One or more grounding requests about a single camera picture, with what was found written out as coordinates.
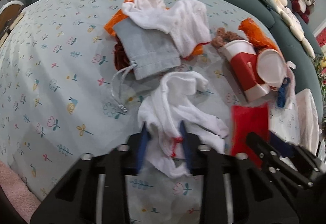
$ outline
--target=paper cup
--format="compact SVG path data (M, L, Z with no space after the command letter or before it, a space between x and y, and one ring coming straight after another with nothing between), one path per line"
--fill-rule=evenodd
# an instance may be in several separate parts
M257 74L272 90L278 90L286 77L286 63L274 49L262 49L257 57Z

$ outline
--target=crushed paper cup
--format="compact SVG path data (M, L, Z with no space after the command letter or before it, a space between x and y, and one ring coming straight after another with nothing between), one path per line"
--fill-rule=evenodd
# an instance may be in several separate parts
M274 49L261 49L257 57L257 74L272 90L278 90L286 77L287 66Z
M220 51L230 62L249 102L269 93L269 85L257 74L257 54L251 43L234 40L225 44Z

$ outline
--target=orange plastic bag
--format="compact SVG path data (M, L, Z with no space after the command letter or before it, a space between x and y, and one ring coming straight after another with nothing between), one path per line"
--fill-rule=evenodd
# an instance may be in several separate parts
M125 2L134 2L134 0L125 0L123 3ZM113 30L113 26L115 26L118 22L121 22L122 20L128 18L127 15L123 14L121 10L118 10L117 13L115 15L112 16L111 20L104 25L104 29L112 36L116 36L115 31ZM203 46L201 44L198 44L194 50L192 51L192 53L190 54L190 56L199 56L204 54L203 51Z
M263 33L253 19L247 18L246 20L243 20L239 26L239 30L246 34L249 42L252 43L254 47L258 49L271 48L282 55L278 46Z

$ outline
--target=dark brown scrunchie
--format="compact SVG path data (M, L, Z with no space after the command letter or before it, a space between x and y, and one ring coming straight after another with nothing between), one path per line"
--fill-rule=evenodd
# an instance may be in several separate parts
M130 66L130 61L124 51L120 39L116 36L115 40L117 41L117 44L115 44L115 68L116 70L120 70Z

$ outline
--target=blue clothespin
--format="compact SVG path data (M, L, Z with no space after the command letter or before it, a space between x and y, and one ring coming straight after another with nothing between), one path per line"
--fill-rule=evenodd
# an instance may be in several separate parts
M284 108L285 106L286 87L290 84L290 82L291 82L290 78L288 77L284 78L282 86L278 89L278 100L277 100L278 107Z

